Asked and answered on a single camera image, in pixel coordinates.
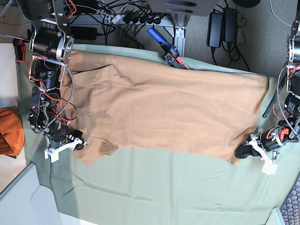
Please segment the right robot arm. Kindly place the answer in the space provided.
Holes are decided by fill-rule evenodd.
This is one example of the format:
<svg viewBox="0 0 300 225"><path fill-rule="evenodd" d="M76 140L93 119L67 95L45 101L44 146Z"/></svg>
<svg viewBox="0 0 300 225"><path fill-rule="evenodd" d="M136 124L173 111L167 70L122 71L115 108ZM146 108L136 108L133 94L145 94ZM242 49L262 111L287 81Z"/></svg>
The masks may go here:
<svg viewBox="0 0 300 225"><path fill-rule="evenodd" d="M71 99L60 94L65 73L73 78L68 62L74 38L70 19L77 8L71 0L19 0L24 17L32 23L29 65L29 80L34 82L31 107L27 122L36 134L44 134L48 153L63 149L82 150L86 145L79 130L70 130L69 124L77 116L64 118L67 107L74 109Z"/></svg>

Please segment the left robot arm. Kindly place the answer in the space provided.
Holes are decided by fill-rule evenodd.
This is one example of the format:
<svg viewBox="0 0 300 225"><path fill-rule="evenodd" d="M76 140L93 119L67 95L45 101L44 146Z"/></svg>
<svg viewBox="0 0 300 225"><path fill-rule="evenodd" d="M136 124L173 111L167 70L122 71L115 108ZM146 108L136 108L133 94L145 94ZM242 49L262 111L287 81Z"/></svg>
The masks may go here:
<svg viewBox="0 0 300 225"><path fill-rule="evenodd" d="M300 20L295 19L291 34L287 38L287 62L283 65L277 79L276 91L262 117L270 112L278 124L256 134L251 134L235 151L235 157L248 156L263 158L272 152L271 164L275 164L278 149L287 143L300 141Z"/></svg>

